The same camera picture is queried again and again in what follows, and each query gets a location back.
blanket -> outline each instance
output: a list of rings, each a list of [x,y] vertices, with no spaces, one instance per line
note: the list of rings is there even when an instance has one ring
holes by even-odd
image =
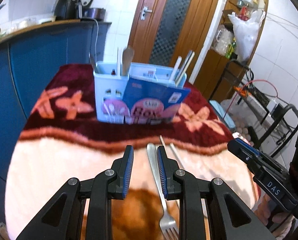
[[[69,178],[95,177],[110,168],[128,144],[134,147],[134,165],[126,200],[112,202],[113,239],[162,239],[162,206],[146,152],[147,143],[160,145],[160,135],[167,145],[174,143],[187,171],[200,179],[221,177],[252,208],[258,188],[246,165],[226,149],[233,138],[230,131],[199,91],[189,83],[185,86],[191,92],[171,123],[101,123],[95,113],[91,66],[62,66],[33,107],[12,155],[5,197],[10,239],[17,238]],[[166,152],[175,159],[169,147]],[[178,223],[176,202],[168,201],[167,206]],[[88,203],[84,214],[82,239]]]

green bottle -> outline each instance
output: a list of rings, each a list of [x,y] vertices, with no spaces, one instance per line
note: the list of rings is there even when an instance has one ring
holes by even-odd
[[[237,46],[237,44],[236,44],[236,38],[233,38],[233,42],[230,43],[230,44],[228,45],[228,47],[227,47],[227,53],[226,53],[226,55],[225,55],[225,57],[226,57],[227,59],[230,59],[231,54],[234,53],[234,50],[236,49],[236,46]]]

red cable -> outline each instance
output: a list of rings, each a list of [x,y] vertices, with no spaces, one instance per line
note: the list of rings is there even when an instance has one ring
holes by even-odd
[[[242,86],[241,90],[243,90],[247,85],[249,85],[249,84],[251,84],[251,83],[253,83],[253,82],[256,82],[256,81],[266,82],[266,83],[268,83],[269,85],[271,85],[271,86],[274,88],[274,90],[276,90],[276,93],[277,93],[276,97],[278,97],[278,90],[276,89],[276,87],[275,87],[271,82],[269,82],[268,80],[265,80],[265,79],[255,79],[255,80],[251,80],[251,81],[249,81],[248,83],[244,84],[244,85]],[[228,110],[229,110],[229,108],[231,107],[231,105],[233,104],[233,101],[234,101],[234,99],[236,98],[237,95],[238,95],[238,92],[235,94],[235,96],[233,97],[233,99],[232,99],[232,101],[231,101],[229,107],[227,108],[227,110],[226,110],[226,112],[225,112],[225,115],[224,115],[224,119],[225,119],[225,116],[226,116],[226,114],[228,113]]]

fork handle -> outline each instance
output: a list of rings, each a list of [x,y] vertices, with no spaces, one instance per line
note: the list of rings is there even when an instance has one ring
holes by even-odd
[[[154,146],[154,144],[149,143],[147,145],[147,154],[148,154],[151,170],[153,173],[153,177],[156,182],[156,186],[158,188],[161,204],[163,207],[163,213],[166,213],[167,203],[161,189],[160,173],[159,173],[159,167],[158,167],[158,161],[157,161],[157,149]]]

wooden door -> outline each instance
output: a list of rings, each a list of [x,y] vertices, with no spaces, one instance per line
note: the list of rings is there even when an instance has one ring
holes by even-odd
[[[134,62],[174,66],[178,56],[189,50],[196,54],[188,68],[189,77],[207,36],[218,0],[139,0],[129,45]],[[141,20],[142,10],[147,6]]]

